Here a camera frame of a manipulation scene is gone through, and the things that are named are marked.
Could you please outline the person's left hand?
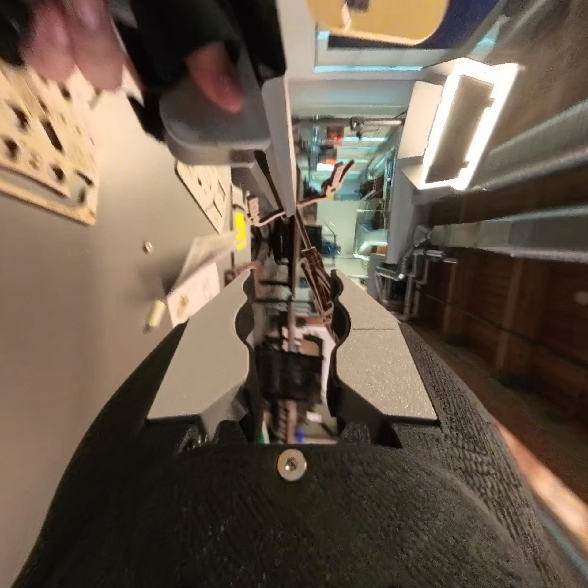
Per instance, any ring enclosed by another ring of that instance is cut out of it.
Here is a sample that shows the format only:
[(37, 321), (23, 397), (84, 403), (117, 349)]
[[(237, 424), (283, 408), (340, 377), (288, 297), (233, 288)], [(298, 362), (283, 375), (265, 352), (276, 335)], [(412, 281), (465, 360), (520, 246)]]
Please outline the person's left hand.
[[(80, 71), (95, 89), (120, 89), (126, 64), (109, 1), (40, 1), (33, 11), (28, 65), (45, 79), (66, 82)], [(187, 73), (202, 94), (229, 114), (245, 105), (236, 68), (223, 42), (196, 49), (185, 58)]]

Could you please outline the wooden part sheet with holes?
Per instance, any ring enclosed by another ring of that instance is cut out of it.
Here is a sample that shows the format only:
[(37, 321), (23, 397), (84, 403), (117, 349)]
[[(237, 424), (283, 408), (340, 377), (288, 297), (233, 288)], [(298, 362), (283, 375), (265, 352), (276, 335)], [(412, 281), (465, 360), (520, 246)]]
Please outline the wooden part sheet with holes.
[(95, 97), (78, 72), (56, 83), (1, 61), (1, 195), (82, 224), (96, 222)]

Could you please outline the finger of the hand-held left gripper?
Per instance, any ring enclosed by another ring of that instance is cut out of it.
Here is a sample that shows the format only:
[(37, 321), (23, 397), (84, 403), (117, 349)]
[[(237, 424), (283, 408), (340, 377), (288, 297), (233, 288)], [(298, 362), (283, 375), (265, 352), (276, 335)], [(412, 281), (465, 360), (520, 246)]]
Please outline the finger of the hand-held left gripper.
[(266, 81), (262, 98), (270, 131), (266, 150), (269, 173), (282, 209), (291, 217), (296, 212), (296, 158), (286, 77)]

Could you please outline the wooden part sheet with cutouts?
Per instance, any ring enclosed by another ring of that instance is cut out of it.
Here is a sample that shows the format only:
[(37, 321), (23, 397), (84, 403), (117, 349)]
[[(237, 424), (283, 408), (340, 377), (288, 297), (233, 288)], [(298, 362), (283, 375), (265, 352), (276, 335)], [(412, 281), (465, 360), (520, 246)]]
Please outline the wooden part sheet with cutouts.
[(217, 233), (224, 232), (232, 201), (229, 166), (187, 165), (175, 162), (175, 173)]

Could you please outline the small white cylinder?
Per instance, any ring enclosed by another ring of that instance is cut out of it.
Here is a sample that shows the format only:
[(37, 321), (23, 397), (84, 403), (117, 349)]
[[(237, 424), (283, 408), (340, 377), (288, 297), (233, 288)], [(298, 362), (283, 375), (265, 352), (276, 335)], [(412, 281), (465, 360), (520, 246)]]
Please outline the small white cylinder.
[(151, 304), (143, 329), (145, 333), (157, 329), (160, 326), (165, 316), (166, 308), (166, 301), (162, 299), (157, 299)]

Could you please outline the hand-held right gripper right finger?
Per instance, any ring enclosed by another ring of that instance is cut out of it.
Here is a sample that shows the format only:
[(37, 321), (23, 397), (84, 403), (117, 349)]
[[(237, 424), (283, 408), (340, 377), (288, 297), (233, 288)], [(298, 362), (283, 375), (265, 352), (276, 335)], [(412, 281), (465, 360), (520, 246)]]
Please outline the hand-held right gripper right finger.
[(437, 423), (437, 413), (396, 317), (340, 270), (331, 275), (336, 345), (327, 386), (345, 422)]

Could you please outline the wooden wheel assembly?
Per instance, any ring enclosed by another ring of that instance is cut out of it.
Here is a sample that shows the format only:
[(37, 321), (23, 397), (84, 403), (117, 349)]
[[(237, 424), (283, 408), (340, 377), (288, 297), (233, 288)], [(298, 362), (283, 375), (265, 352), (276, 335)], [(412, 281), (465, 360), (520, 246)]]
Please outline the wooden wheel assembly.
[(339, 342), (338, 336), (335, 334), (332, 321), (334, 315), (334, 301), (331, 296), (332, 282), (330, 276), (327, 274), (322, 255), (316, 247), (311, 244), (307, 235), (306, 225), (302, 216), (302, 209), (334, 197), (336, 192), (341, 188), (349, 171), (354, 167), (355, 160), (351, 159), (348, 163), (337, 162), (334, 164), (332, 174), (328, 180), (323, 182), (322, 191), (317, 195), (309, 198), (304, 198), (296, 204), (294, 220), (296, 224), (296, 235), (300, 237), (302, 248), (302, 259), (300, 267), (309, 284), (311, 291), (311, 298), (315, 309), (320, 314), (322, 322), (327, 329), (335, 343)]

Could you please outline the ceiling light fixture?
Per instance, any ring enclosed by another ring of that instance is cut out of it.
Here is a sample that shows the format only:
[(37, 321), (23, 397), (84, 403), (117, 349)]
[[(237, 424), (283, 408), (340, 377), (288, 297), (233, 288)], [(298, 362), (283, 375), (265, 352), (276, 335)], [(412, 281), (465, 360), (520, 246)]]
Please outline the ceiling light fixture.
[(469, 187), (523, 67), (469, 58), (440, 64), (445, 76), (422, 160), (422, 187)]

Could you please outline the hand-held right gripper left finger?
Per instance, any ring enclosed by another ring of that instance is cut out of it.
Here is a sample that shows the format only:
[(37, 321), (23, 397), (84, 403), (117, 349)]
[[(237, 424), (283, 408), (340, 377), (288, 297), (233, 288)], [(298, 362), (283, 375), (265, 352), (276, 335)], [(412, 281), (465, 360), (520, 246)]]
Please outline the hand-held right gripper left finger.
[(147, 414), (149, 423), (195, 423), (212, 435), (220, 422), (256, 431), (255, 278), (245, 270), (191, 317)]

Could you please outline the grey metal pipes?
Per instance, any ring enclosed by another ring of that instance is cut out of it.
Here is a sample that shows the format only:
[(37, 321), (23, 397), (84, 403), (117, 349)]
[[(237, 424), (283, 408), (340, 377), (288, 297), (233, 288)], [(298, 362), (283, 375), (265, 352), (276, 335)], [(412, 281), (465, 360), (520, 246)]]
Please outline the grey metal pipes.
[(417, 225), (399, 263), (394, 268), (382, 263), (374, 270), (376, 298), (383, 306), (389, 308), (394, 287), (404, 285), (401, 311), (393, 311), (401, 322), (408, 323), (418, 316), (420, 294), (428, 283), (430, 265), (437, 262), (458, 264), (445, 249), (435, 249), (431, 238), (432, 228)]

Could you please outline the folded instruction paper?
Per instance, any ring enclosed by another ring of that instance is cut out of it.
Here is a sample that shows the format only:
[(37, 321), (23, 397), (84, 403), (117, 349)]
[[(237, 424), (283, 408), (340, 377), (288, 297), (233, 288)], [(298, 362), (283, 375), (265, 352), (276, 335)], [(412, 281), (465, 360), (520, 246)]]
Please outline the folded instruction paper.
[(245, 247), (236, 230), (196, 237), (171, 291), (166, 297), (172, 327), (185, 323), (219, 294), (218, 263)]

